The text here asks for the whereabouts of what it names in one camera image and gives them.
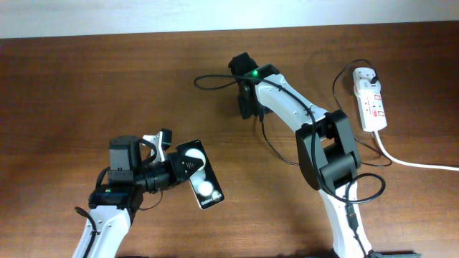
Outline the black smartphone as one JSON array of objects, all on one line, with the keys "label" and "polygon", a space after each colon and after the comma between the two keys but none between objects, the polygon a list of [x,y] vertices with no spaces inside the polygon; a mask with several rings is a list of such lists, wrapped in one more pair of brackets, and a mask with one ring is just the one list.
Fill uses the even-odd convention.
[{"label": "black smartphone", "polygon": [[186,157],[199,159],[202,164],[189,177],[199,208],[208,209],[222,201],[224,194],[200,140],[192,140],[176,147]]}]

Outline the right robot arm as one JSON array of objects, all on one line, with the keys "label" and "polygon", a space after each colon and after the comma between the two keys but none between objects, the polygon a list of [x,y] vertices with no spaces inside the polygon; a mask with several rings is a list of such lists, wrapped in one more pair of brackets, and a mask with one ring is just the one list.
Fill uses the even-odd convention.
[{"label": "right robot arm", "polygon": [[357,172],[361,157],[346,114],[312,104],[277,68],[258,66],[246,52],[233,57],[228,67],[239,85],[243,118],[262,118],[271,110],[295,133],[301,173],[326,207],[333,233],[332,257],[416,257],[411,251],[375,252],[366,237],[359,204],[381,196],[386,183],[373,196],[357,198],[357,181],[364,175]]}]

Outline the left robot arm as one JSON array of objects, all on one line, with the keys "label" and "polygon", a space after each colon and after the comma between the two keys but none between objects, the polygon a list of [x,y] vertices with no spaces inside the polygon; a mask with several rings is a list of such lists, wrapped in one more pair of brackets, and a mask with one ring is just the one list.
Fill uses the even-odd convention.
[{"label": "left robot arm", "polygon": [[88,199],[89,209],[75,211],[86,218],[84,232],[74,257],[114,257],[127,235],[145,193],[163,193],[188,181],[204,167],[205,154],[191,156],[189,150],[203,151],[199,140],[183,143],[164,161],[157,159],[161,144],[133,135],[110,140],[110,165],[96,180]]}]

